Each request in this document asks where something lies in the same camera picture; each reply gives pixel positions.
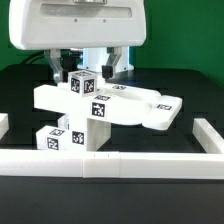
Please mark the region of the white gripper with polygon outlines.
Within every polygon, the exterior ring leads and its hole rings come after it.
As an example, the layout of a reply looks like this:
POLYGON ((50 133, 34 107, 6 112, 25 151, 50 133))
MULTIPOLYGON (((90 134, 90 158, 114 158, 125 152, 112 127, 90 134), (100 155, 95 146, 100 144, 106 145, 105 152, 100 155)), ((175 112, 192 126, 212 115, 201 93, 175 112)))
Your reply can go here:
POLYGON ((63 81, 58 49, 108 47, 102 77, 109 79, 121 47, 146 39, 144 0, 11 0, 9 37, 18 49, 45 50, 56 83, 63 81))

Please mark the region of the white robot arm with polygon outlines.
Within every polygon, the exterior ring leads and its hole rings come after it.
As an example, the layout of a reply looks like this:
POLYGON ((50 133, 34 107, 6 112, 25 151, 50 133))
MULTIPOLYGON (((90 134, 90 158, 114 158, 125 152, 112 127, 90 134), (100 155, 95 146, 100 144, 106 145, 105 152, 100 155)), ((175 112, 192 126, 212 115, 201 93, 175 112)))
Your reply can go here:
POLYGON ((146 39, 144 0, 11 0, 9 37, 22 50, 43 50, 60 82, 62 49, 84 50, 82 67, 128 67, 129 46, 146 39))

